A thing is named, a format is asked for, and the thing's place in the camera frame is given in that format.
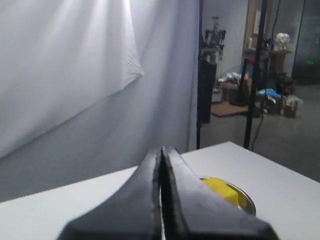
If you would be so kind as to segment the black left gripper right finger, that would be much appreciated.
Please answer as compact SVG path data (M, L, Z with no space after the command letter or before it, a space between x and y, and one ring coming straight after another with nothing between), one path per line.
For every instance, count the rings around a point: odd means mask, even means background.
M163 174L171 193L164 214L168 240L276 240L271 225L211 190L181 155L163 147Z

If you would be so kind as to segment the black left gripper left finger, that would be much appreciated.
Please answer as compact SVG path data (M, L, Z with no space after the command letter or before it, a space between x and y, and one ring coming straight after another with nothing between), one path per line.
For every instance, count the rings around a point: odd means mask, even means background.
M162 160L162 147L149 151L134 173L112 196L69 221L58 239L162 239Z

